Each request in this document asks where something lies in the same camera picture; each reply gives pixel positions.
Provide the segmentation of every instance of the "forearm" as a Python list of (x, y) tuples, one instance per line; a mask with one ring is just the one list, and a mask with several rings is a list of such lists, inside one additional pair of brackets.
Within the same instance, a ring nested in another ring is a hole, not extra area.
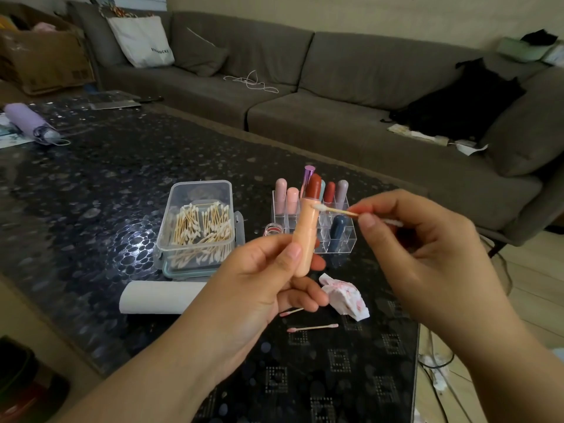
[(564, 364), (518, 321), (497, 337), (462, 353), (491, 422), (560, 421), (564, 415)]
[(193, 336), (175, 324), (117, 370), (60, 423), (176, 423), (191, 421), (214, 387)]

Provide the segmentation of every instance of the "used cotton swab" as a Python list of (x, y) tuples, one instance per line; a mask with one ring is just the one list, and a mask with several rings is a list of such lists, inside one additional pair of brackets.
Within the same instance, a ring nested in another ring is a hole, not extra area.
[(321, 329), (321, 328), (338, 328), (339, 324), (331, 324), (331, 325), (323, 325), (322, 327), (305, 327), (305, 328), (288, 328), (286, 332), (298, 332), (298, 331), (306, 331), (309, 329)]
[(283, 318), (285, 316), (291, 315), (292, 313), (299, 312), (300, 310), (303, 310), (303, 307), (297, 308), (296, 310), (292, 310), (290, 312), (282, 312), (282, 313), (280, 313), (280, 317)]
[[(360, 215), (354, 212), (343, 211), (342, 209), (335, 209), (334, 207), (329, 207), (323, 204), (316, 204), (316, 205), (312, 205), (311, 207), (313, 209), (317, 209), (318, 211), (335, 212), (338, 214), (348, 215), (353, 218), (358, 217)], [(386, 224), (389, 224), (390, 226), (403, 227), (403, 223), (396, 219), (388, 219), (388, 218), (380, 218), (380, 219), (384, 221)]]

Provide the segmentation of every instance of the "person's right hand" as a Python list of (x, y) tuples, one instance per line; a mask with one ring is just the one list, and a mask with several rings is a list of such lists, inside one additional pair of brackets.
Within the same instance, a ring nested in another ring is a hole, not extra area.
[[(405, 309), (452, 348), (476, 347), (472, 342), (485, 335), (516, 326), (518, 317), (468, 218), (404, 190), (363, 199), (349, 211), (361, 214), (360, 230)], [(403, 221), (420, 247), (410, 254), (379, 216)]]

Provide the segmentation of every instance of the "person's left hand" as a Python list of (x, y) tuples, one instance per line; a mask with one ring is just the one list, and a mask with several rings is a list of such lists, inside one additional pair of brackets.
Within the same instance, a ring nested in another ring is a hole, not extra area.
[[(315, 312), (329, 297), (309, 277), (295, 278), (302, 257), (291, 234), (255, 239), (236, 248), (179, 319), (207, 355), (215, 384), (243, 362), (272, 319), (290, 307)], [(315, 255), (311, 269), (325, 268)]]

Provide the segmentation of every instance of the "patterned table surface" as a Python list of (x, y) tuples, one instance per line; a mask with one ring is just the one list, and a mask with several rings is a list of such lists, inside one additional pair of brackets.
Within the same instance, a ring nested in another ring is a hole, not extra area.
[[(270, 222), (276, 179), (299, 185), (306, 164), (326, 180), (348, 180), (351, 202), (395, 188), (357, 170), (146, 108), (87, 109), (88, 102), (120, 99), (109, 92), (35, 105), (72, 144), (0, 151), (0, 270), (104, 375), (176, 319), (118, 310), (129, 281), (166, 281), (152, 267), (151, 251), (174, 183), (229, 180), (247, 240)], [(412, 420), (418, 325), (362, 239), (349, 257), (329, 261), (326, 272), (358, 287), (370, 318), (356, 323), (327, 307), (275, 319), (194, 421)], [(286, 333), (288, 324), (330, 323), (340, 327)]]

